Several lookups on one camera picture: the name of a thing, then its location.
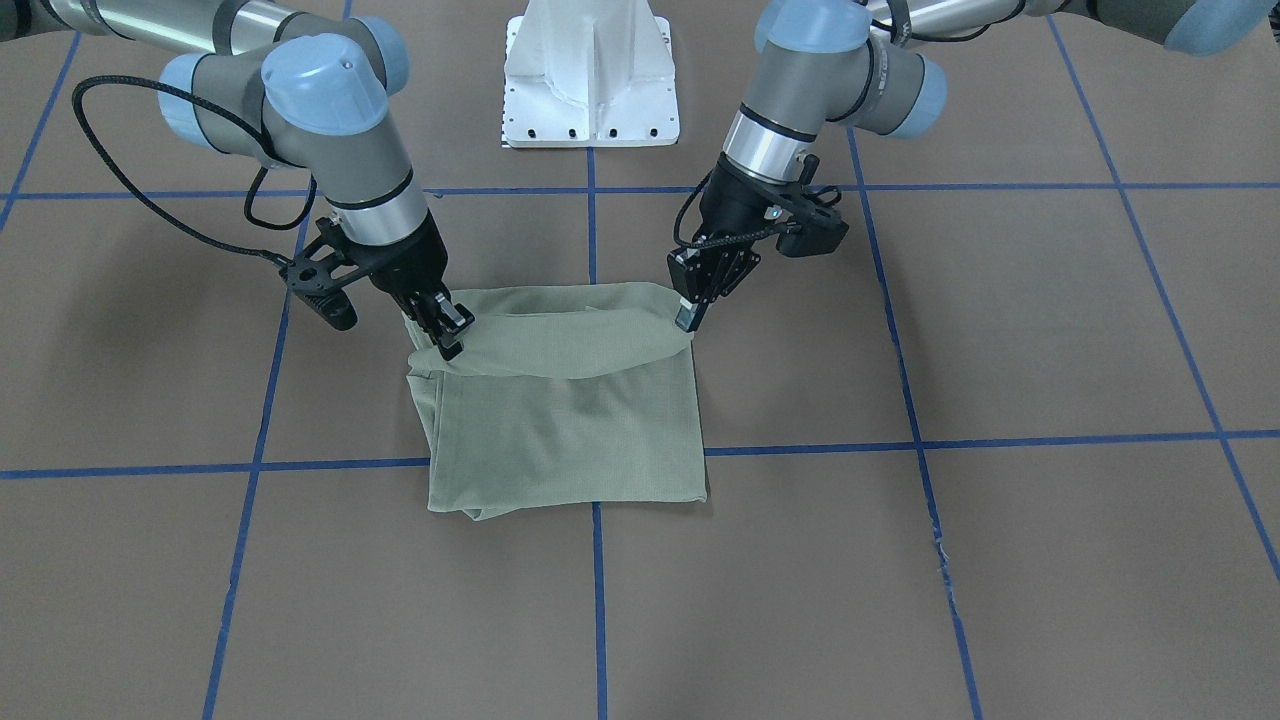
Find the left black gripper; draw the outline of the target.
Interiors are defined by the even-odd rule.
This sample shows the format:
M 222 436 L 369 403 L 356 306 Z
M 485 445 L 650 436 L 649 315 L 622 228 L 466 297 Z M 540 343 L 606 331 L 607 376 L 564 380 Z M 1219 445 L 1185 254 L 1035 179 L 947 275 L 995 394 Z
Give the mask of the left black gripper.
M 763 231 L 769 204 L 759 190 L 754 178 L 744 176 L 726 155 L 719 155 L 700 183 L 698 213 L 701 220 L 695 243 Z M 675 324 L 686 333 L 695 333 L 710 306 L 736 291 L 760 263 L 762 256 L 750 245 L 668 252 L 671 283 L 682 299 Z

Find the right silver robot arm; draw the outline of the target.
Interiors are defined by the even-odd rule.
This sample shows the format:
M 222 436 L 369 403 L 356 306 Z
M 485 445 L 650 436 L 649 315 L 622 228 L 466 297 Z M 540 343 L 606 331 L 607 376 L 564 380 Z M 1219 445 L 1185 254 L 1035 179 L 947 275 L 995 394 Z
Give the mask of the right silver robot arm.
M 376 17 L 334 20 L 273 1 L 5 1 L 3 40 L 77 31 L 173 51 L 156 81 L 99 76 L 72 96 L 87 140 L 84 95 L 151 88 L 172 131 L 262 170 L 300 168 L 332 208 L 293 258 L 257 249 L 289 291 L 330 327 L 357 320 L 346 287 L 388 293 L 445 360 L 474 323 L 443 275 L 445 246 L 389 109 L 407 83 L 399 33 Z

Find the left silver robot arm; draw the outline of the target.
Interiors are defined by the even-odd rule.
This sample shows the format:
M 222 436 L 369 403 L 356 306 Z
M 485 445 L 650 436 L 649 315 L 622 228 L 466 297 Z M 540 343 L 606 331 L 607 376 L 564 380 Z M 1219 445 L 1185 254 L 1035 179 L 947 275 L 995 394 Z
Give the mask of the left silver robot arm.
M 716 167 L 686 200 L 700 223 L 675 233 L 667 263 L 692 333 L 759 264 L 774 238 L 786 258 L 833 252 L 849 232 L 835 187 L 814 190 L 826 126 L 914 138 L 940 118 L 945 70 L 916 44 L 964 44 L 1016 18 L 1059 13 L 1192 56 L 1220 54 L 1274 13 L 1272 1 L 773 1 L 754 42 L 759 61 Z

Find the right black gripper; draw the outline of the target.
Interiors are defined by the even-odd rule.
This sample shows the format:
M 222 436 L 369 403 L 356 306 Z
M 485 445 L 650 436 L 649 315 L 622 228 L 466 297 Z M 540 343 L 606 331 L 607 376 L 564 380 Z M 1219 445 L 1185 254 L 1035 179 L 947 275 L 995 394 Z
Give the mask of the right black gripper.
M 370 274 L 372 284 L 404 311 L 413 346 L 435 348 L 445 363 L 458 357 L 465 350 L 462 334 L 475 323 L 475 315 L 454 304 L 445 287 L 448 254 L 434 215 L 426 215 L 401 241 L 366 246 L 365 252 L 376 265 Z

